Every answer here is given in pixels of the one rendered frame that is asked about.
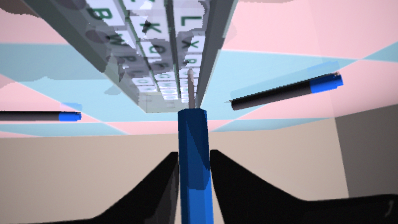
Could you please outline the grey keyboard with white letter keys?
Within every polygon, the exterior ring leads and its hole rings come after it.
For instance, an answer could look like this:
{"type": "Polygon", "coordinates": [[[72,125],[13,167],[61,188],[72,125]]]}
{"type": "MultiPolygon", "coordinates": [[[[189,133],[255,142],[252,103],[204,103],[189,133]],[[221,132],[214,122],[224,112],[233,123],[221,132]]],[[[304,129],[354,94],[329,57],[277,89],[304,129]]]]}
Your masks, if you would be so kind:
{"type": "Polygon", "coordinates": [[[144,114],[202,108],[240,0],[21,0],[144,114]]]}

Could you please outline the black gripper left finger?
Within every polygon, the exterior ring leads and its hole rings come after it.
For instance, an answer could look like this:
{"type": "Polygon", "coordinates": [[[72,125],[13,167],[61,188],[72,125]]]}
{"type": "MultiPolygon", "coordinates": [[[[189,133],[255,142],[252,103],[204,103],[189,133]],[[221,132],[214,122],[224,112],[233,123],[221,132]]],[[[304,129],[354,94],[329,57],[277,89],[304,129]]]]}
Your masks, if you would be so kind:
{"type": "Polygon", "coordinates": [[[91,219],[29,224],[175,224],[179,192],[178,152],[170,152],[131,191],[91,219]]]}

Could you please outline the black marker with blue cap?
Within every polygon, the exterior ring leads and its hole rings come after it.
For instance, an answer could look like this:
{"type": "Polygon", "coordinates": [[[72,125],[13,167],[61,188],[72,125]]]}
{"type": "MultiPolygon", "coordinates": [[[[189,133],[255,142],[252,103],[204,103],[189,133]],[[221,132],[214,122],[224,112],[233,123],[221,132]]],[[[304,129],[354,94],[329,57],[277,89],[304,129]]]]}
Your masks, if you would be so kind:
{"type": "Polygon", "coordinates": [[[294,97],[308,95],[316,92],[324,92],[337,89],[337,86],[342,86],[342,75],[328,75],[322,78],[310,80],[308,82],[293,84],[279,89],[263,92],[261,94],[249,96],[246,98],[234,100],[231,102],[231,107],[234,111],[264,105],[267,103],[286,100],[294,97]]]}
{"type": "Polygon", "coordinates": [[[81,118],[77,112],[0,111],[0,121],[71,122],[81,118]]]}

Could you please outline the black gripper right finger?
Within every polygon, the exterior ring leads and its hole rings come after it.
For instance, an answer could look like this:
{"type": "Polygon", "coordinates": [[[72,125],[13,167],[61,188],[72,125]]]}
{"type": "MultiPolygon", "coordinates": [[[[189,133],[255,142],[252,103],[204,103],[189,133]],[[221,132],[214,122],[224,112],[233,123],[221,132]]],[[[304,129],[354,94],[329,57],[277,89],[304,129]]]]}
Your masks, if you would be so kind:
{"type": "Polygon", "coordinates": [[[398,194],[306,201],[210,150],[224,224],[398,224],[398,194]]]}

